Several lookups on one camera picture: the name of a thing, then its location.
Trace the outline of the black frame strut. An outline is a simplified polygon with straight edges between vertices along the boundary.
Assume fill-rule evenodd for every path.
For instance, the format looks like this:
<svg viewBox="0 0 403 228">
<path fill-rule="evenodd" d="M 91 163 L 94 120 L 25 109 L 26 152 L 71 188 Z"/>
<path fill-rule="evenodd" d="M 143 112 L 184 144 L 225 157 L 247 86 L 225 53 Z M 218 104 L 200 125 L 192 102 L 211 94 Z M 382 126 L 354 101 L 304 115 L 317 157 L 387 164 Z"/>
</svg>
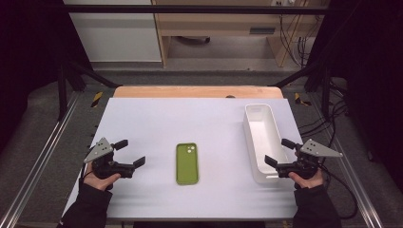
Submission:
<svg viewBox="0 0 403 228">
<path fill-rule="evenodd" d="M 292 74 L 291 76 L 286 77 L 285 79 L 274 83 L 274 87 L 282 88 L 287 86 L 288 84 L 292 83 L 293 81 L 307 76 L 308 79 L 305 83 L 305 90 L 307 92 L 315 92 L 317 91 L 318 87 L 321 86 L 321 113 L 323 117 L 329 121 L 330 120 L 330 81 L 331 81 L 331 73 L 329 62 L 325 60 L 317 60 L 312 62 L 310 65 L 306 66 L 305 68 L 297 71 L 296 73 Z"/>
<path fill-rule="evenodd" d="M 80 66 L 75 62 L 61 64 L 57 71 L 57 85 L 59 95 L 59 116 L 61 121 L 67 115 L 67 84 L 69 81 L 75 91 L 83 91 L 86 88 L 86 83 L 82 79 L 82 75 L 89 76 L 91 79 L 110 88 L 117 88 L 120 85 L 109 81 L 103 76 L 96 73 L 94 70 Z"/>
</svg>

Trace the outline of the aluminium rail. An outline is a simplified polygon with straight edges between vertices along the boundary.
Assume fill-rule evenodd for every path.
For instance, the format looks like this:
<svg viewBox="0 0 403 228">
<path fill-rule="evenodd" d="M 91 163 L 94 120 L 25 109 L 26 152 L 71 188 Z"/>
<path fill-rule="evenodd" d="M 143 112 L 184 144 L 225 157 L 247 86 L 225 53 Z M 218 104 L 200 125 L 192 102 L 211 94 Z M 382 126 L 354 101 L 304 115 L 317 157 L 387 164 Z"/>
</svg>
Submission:
<svg viewBox="0 0 403 228">
<path fill-rule="evenodd" d="M 44 172 L 48 161 L 53 154 L 53 151 L 55 150 L 56 145 L 60 141 L 66 129 L 66 126 L 76 108 L 77 102 L 80 97 L 80 92 L 73 92 L 71 94 L 71 97 L 67 103 L 66 114 L 53 127 L 53 130 L 48 137 L 47 142 L 45 143 L 41 153 L 39 154 L 39 157 L 35 161 L 35 164 L 31 168 L 17 196 L 14 198 L 6 214 L 0 219 L 0 228 L 14 228 L 14 226 L 17 224 L 17 221 L 20 218 L 23 210 L 25 209 L 38 181 L 40 180 L 42 173 Z"/>
<path fill-rule="evenodd" d="M 321 120 L 325 122 L 326 119 L 323 117 L 320 109 L 321 98 L 314 93 L 309 93 L 308 97 L 311 99 L 313 107 L 316 109 Z M 327 145 L 343 154 L 343 158 L 338 161 L 338 165 L 341 173 L 343 174 L 345 183 L 350 187 L 350 190 L 355 195 L 357 200 L 357 209 L 363 220 L 366 222 L 367 228 L 383 228 L 383 223 L 381 222 L 378 213 L 374 209 L 374 206 L 366 190 L 364 189 L 362 182 L 358 179 L 355 169 L 350 163 L 345 150 L 336 136 L 336 133 L 338 132 L 336 127 L 336 118 L 345 114 L 347 111 L 347 105 L 340 98 L 338 98 L 337 101 L 333 102 L 332 105 L 329 106 L 329 111 L 330 123 L 329 126 L 323 130 L 323 133 L 326 135 L 328 140 Z"/>
</svg>

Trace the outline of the green phone case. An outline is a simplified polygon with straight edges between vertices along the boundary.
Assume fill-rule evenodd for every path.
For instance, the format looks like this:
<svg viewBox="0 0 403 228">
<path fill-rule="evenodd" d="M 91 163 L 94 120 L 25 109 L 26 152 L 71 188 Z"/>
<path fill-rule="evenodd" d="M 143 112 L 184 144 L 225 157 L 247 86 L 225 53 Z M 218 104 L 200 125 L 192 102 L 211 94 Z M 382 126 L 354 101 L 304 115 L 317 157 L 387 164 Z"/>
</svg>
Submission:
<svg viewBox="0 0 403 228">
<path fill-rule="evenodd" d="M 179 143 L 176 147 L 176 182 L 179 185 L 199 181 L 198 148 L 193 142 Z"/>
</svg>

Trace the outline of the white table mat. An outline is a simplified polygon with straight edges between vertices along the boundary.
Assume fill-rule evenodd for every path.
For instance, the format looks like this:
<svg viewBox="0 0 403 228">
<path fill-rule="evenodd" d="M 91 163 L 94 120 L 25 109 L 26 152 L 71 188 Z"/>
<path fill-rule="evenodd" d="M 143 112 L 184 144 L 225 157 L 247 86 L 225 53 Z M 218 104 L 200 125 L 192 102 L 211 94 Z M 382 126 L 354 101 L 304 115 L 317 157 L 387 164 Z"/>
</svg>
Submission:
<svg viewBox="0 0 403 228">
<path fill-rule="evenodd" d="M 296 212 L 289 179 L 257 183 L 243 130 L 248 99 L 112 98 L 95 137 L 115 143 L 117 162 L 146 158 L 112 189 L 108 219 L 267 220 Z M 176 182 L 176 147 L 195 143 L 199 180 Z"/>
</svg>

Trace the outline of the person's left hand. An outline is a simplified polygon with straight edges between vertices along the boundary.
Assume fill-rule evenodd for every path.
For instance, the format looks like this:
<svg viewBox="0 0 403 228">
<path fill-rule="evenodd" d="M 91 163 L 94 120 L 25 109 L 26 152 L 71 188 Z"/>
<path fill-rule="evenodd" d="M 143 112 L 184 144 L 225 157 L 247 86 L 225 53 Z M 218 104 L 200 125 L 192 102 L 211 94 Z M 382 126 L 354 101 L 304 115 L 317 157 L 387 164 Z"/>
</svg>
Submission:
<svg viewBox="0 0 403 228">
<path fill-rule="evenodd" d="M 106 179 L 99 179 L 93 173 L 92 163 L 86 165 L 86 172 L 84 175 L 84 184 L 87 184 L 95 189 L 105 191 L 107 187 L 117 181 L 121 175 L 119 173 L 113 174 Z"/>
</svg>

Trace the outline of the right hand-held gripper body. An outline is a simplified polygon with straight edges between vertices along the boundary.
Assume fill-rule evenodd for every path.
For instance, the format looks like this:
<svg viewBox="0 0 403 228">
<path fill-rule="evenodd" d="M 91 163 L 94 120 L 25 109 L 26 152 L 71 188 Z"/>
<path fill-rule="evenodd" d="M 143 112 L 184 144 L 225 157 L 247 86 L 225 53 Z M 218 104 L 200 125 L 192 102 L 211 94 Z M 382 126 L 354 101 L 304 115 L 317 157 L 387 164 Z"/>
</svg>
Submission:
<svg viewBox="0 0 403 228">
<path fill-rule="evenodd" d="M 308 140 L 305 144 L 297 143 L 297 159 L 292 163 L 278 164 L 276 171 L 280 178 L 288 178 L 290 172 L 295 172 L 302 178 L 310 179 L 322 165 L 320 159 L 342 158 L 343 154 L 319 142 Z"/>
</svg>

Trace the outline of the dark curtain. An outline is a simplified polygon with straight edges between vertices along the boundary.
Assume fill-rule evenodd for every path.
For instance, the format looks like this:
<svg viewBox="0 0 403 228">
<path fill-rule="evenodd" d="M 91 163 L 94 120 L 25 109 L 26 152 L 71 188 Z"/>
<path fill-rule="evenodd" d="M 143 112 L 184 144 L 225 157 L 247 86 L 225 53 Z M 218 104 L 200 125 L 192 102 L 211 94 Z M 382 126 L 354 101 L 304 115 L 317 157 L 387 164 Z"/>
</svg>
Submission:
<svg viewBox="0 0 403 228">
<path fill-rule="evenodd" d="M 58 65 L 42 33 L 22 9 L 63 6 L 64 0 L 0 0 L 0 152 L 28 107 L 29 94 L 57 80 Z"/>
<path fill-rule="evenodd" d="M 330 0 L 310 60 L 340 29 L 328 62 L 347 81 L 347 98 L 370 149 L 403 190 L 403 0 Z"/>
</svg>

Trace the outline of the white cabinet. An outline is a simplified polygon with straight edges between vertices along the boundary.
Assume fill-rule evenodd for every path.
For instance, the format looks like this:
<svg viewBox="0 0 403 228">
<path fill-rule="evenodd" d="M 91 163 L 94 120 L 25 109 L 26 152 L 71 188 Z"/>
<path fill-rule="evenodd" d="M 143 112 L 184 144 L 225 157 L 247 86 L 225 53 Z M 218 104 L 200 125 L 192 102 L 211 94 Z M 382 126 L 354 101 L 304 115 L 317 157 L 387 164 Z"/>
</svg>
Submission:
<svg viewBox="0 0 403 228">
<path fill-rule="evenodd" d="M 86 55 L 98 62 L 160 62 L 152 13 L 71 13 Z"/>
</svg>

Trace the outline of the person's right hand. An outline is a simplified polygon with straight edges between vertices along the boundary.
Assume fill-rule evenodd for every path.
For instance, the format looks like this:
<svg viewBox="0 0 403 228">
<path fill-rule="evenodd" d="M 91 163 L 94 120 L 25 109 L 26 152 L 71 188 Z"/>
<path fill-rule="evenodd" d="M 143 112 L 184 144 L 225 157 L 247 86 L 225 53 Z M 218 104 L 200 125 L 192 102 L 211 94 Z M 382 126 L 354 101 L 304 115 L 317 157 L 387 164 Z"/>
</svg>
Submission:
<svg viewBox="0 0 403 228">
<path fill-rule="evenodd" d="M 306 180 L 295 172 L 289 173 L 289 178 L 292 179 L 301 188 L 314 188 L 323 183 L 323 177 L 320 170 L 318 170 L 310 179 Z"/>
</svg>

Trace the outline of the black horizontal frame bar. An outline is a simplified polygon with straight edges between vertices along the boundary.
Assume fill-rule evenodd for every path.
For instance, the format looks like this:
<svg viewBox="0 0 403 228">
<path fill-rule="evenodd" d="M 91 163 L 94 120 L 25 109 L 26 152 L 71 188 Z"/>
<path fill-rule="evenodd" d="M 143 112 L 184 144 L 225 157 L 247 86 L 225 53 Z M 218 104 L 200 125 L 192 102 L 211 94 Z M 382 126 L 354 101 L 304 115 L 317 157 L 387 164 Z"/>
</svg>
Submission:
<svg viewBox="0 0 403 228">
<path fill-rule="evenodd" d="M 244 7 L 187 5 L 64 5 L 61 10 L 77 13 L 212 13 L 212 14 L 302 14 L 344 13 L 346 9 L 327 7 Z"/>
</svg>

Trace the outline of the wooden desk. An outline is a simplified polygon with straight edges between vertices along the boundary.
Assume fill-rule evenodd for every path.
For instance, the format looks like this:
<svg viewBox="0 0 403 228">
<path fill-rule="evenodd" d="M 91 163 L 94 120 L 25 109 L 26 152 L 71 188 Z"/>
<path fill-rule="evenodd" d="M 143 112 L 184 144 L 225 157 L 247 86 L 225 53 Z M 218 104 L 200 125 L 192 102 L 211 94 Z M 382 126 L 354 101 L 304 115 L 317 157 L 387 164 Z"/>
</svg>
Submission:
<svg viewBox="0 0 403 228">
<path fill-rule="evenodd" d="M 157 5 L 242 7 L 327 7 L 330 0 L 151 0 Z M 292 56 L 298 37 L 315 37 L 321 15 L 157 13 L 155 15 L 163 57 L 174 36 L 262 36 L 268 41 L 279 67 Z"/>
</svg>

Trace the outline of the wooden table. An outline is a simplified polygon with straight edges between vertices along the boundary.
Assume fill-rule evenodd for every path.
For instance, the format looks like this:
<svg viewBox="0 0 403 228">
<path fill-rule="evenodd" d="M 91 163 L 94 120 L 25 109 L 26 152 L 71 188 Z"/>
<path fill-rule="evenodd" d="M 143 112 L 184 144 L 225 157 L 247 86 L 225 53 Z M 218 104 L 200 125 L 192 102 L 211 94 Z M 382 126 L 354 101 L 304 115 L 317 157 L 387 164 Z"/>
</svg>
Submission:
<svg viewBox="0 0 403 228">
<path fill-rule="evenodd" d="M 120 86 L 114 98 L 252 98 L 282 99 L 275 86 L 255 85 L 133 85 Z"/>
</svg>

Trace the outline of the white plastic bin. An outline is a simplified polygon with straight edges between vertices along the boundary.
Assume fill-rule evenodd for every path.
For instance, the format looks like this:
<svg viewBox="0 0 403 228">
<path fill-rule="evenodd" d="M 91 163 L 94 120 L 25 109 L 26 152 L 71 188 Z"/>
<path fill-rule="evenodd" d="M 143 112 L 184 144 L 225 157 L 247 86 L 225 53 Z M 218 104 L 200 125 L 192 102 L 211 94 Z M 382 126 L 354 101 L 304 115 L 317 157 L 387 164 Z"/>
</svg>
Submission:
<svg viewBox="0 0 403 228">
<path fill-rule="evenodd" d="M 255 182 L 261 184 L 279 182 L 278 172 L 265 162 L 265 156 L 278 163 L 288 163 L 289 160 L 281 145 L 271 106 L 248 104 L 245 107 L 243 129 Z"/>
</svg>

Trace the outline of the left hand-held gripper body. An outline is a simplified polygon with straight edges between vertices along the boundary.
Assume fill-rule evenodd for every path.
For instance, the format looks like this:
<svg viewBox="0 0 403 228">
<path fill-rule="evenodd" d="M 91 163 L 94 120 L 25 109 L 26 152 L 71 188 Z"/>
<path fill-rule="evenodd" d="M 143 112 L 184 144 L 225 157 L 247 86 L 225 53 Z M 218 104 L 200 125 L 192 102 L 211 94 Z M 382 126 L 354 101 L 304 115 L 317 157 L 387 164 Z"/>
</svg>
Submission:
<svg viewBox="0 0 403 228">
<path fill-rule="evenodd" d="M 118 163 L 114 161 L 114 149 L 112 143 L 106 138 L 101 138 L 88 151 L 84 163 L 92 163 L 93 173 L 99 179 L 106 179 L 119 173 L 122 178 L 131 178 L 135 167 L 132 164 Z"/>
</svg>

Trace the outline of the yellow black hazard tape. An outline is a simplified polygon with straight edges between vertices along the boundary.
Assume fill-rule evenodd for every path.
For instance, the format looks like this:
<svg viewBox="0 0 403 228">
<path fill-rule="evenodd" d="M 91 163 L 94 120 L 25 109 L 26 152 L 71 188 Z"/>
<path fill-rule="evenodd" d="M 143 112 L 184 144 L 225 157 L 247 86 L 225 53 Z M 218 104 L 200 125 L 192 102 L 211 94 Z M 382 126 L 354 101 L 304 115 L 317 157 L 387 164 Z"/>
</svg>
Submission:
<svg viewBox="0 0 403 228">
<path fill-rule="evenodd" d="M 300 96 L 299 96 L 299 93 L 295 93 L 295 103 L 297 105 L 306 105 L 306 106 L 312 105 L 312 103 L 309 102 L 309 101 L 302 101 Z"/>
<path fill-rule="evenodd" d="M 97 93 L 95 94 L 94 98 L 93 98 L 93 101 L 92 101 L 90 107 L 96 107 L 96 106 L 98 105 L 99 101 L 101 100 L 102 96 L 103 96 L 103 92 L 102 92 L 102 91 L 97 92 Z"/>
</svg>

